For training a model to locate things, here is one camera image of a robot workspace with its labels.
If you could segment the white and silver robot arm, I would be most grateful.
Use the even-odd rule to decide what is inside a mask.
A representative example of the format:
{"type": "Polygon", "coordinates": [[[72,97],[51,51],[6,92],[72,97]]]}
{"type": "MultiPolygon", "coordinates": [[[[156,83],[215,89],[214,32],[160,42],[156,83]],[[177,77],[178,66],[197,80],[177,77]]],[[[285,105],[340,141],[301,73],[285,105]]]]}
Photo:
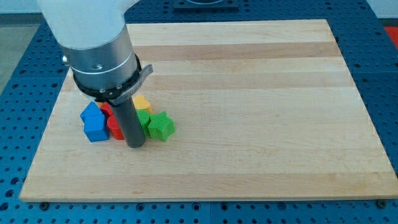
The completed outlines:
{"type": "Polygon", "coordinates": [[[139,0],[37,0],[77,87],[95,101],[129,101],[153,68],[140,66],[124,18],[139,0]]]}

